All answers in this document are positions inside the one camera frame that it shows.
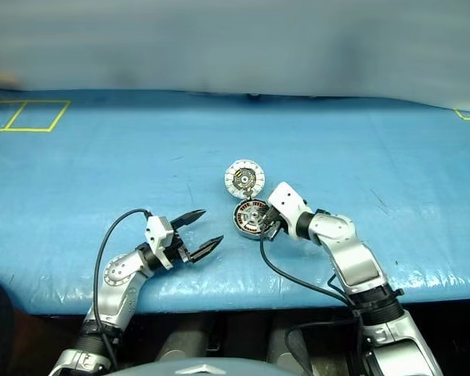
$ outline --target yellow square marking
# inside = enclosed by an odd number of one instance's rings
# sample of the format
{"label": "yellow square marking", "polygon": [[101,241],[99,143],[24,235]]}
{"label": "yellow square marking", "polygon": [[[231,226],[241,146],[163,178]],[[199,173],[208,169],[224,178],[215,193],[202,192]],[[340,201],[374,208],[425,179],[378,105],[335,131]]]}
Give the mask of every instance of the yellow square marking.
{"label": "yellow square marking", "polygon": [[459,110],[454,109],[454,112],[456,113],[457,116],[460,117],[461,120],[468,120],[470,121],[470,116],[462,114]]}
{"label": "yellow square marking", "polygon": [[[0,104],[12,104],[12,103],[22,103],[21,107],[16,111],[16,113],[7,121],[4,128],[0,128],[0,132],[51,132],[60,121],[61,117],[64,115],[66,110],[71,104],[70,100],[50,100],[50,99],[30,99],[30,100],[0,100]],[[63,103],[64,106],[61,111],[56,115],[54,121],[48,128],[11,128],[14,121],[21,115],[26,105],[29,103]]]}

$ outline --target circular metal component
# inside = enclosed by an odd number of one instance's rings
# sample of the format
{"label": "circular metal component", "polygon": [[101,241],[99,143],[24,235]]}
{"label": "circular metal component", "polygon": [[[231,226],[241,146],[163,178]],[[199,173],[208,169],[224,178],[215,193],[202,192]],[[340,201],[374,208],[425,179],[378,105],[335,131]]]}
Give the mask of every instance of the circular metal component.
{"label": "circular metal component", "polygon": [[226,170],[225,185],[235,197],[253,198],[265,185],[265,172],[256,162],[241,159]]}
{"label": "circular metal component", "polygon": [[126,282],[128,282],[128,280],[131,279],[131,277],[134,275],[131,274],[130,276],[126,276],[122,279],[118,279],[118,278],[115,278],[115,276],[117,276],[116,273],[119,273],[118,270],[116,269],[116,267],[118,266],[118,264],[115,264],[116,261],[120,260],[121,258],[123,258],[125,255],[119,255],[115,258],[113,258],[109,263],[108,265],[106,266],[106,268],[104,268],[104,272],[103,272],[103,278],[104,278],[104,281],[109,284],[110,286],[120,286]]}
{"label": "circular metal component", "polygon": [[263,216],[269,207],[265,201],[244,200],[233,212],[233,222],[240,235],[250,239],[259,239],[263,224]]}

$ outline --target gray wall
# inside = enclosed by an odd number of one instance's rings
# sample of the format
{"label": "gray wall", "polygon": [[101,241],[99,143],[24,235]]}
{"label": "gray wall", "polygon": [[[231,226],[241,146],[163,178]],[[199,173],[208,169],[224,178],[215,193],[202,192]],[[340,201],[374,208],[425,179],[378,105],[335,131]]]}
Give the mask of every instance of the gray wall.
{"label": "gray wall", "polygon": [[470,110],[470,0],[0,0],[0,75]]}

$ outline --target robotic arm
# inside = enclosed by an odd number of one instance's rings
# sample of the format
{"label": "robotic arm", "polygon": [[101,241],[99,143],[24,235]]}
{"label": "robotic arm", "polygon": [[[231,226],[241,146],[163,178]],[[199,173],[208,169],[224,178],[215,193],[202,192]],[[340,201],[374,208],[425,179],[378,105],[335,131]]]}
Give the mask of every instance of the robotic arm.
{"label": "robotic arm", "polygon": [[116,347],[129,321],[136,311],[141,287],[158,269],[173,267],[179,260],[197,262],[218,246],[223,236],[203,243],[189,253],[179,237],[178,229],[195,222],[205,213],[196,210],[169,222],[165,217],[151,215],[146,221],[146,242],[126,255],[112,259],[103,272],[103,285],[99,290],[98,310],[101,327],[91,307],[84,319],[74,348],[64,350],[49,376],[100,375],[111,368],[110,354],[102,332]]}
{"label": "robotic arm", "polygon": [[[440,376],[442,371],[410,314],[397,296],[372,251],[357,237],[353,221],[344,215],[315,213],[287,183],[269,196],[266,226],[280,223],[295,240],[324,247],[343,290],[363,322],[368,350],[362,361],[373,375]],[[272,240],[277,231],[273,231]]]}

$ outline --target black cable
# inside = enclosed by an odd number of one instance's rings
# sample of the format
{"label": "black cable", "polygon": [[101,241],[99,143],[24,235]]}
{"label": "black cable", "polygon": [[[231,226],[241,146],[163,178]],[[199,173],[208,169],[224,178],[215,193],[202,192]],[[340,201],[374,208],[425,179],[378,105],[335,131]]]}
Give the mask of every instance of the black cable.
{"label": "black cable", "polygon": [[104,248],[107,245],[108,238],[110,237],[111,233],[113,232],[113,230],[115,230],[115,227],[117,227],[118,223],[120,223],[123,219],[129,217],[134,213],[144,213],[145,217],[147,218],[151,216],[151,213],[146,209],[133,209],[118,217],[118,219],[113,222],[113,224],[110,226],[106,235],[103,238],[103,241],[101,242],[101,246],[99,247],[99,252],[97,254],[96,265],[94,267],[94,284],[92,286],[92,309],[94,310],[94,317],[96,318],[98,331],[101,333],[101,338],[103,339],[104,346],[106,347],[108,355],[110,356],[111,364],[115,371],[118,371],[117,357],[115,356],[110,341],[108,340],[108,337],[103,330],[103,324],[101,323],[101,317],[99,316],[99,307],[97,305],[99,267],[101,266],[101,258],[103,257]]}
{"label": "black cable", "polygon": [[329,286],[330,288],[332,288],[334,291],[338,292],[338,294],[340,294],[343,298],[347,299],[348,300],[348,295],[345,294],[345,292],[339,288],[338,286],[332,284],[332,281],[336,278],[336,274],[333,274],[331,278],[329,278],[327,280],[327,286]]}
{"label": "black cable", "polygon": [[357,356],[357,361],[359,362],[359,368],[360,372],[367,374],[366,367],[364,366],[363,360],[362,360],[362,329],[363,329],[363,321],[362,321],[362,316],[360,313],[357,313],[357,344],[356,344],[356,356]]}
{"label": "black cable", "polygon": [[316,321],[312,323],[306,323],[306,324],[299,324],[295,325],[293,327],[290,327],[285,331],[284,334],[284,342],[285,345],[287,346],[287,349],[291,353],[291,355],[296,359],[296,362],[301,366],[301,368],[306,372],[308,376],[313,376],[313,372],[309,370],[309,367],[304,364],[303,359],[296,353],[296,351],[293,349],[291,346],[291,343],[289,342],[289,335],[293,331],[301,330],[305,327],[337,327],[340,325],[349,325],[349,324],[354,324],[358,322],[357,318],[352,318],[352,319],[346,319],[346,320],[336,320],[336,321]]}
{"label": "black cable", "polygon": [[264,240],[265,240],[265,231],[262,231],[261,235],[259,236],[259,250],[261,252],[261,257],[263,258],[263,261],[265,262],[265,264],[267,266],[270,267],[271,270],[273,270],[275,273],[281,275],[282,277],[287,278],[291,282],[294,282],[295,284],[299,284],[303,287],[309,288],[310,290],[314,290],[316,292],[320,292],[321,294],[325,294],[327,296],[330,296],[330,297],[332,297],[334,299],[337,299],[340,302],[346,304],[347,306],[349,306],[349,302],[345,298],[343,298],[341,295],[335,294],[334,292],[329,291],[326,288],[321,288],[321,287],[315,286],[313,284],[309,284],[308,282],[305,282],[304,280],[300,280],[296,277],[293,277],[291,274],[287,274],[283,270],[277,268],[274,264],[272,264],[272,262],[270,260],[268,260],[268,257],[266,257],[265,245],[263,244]]}

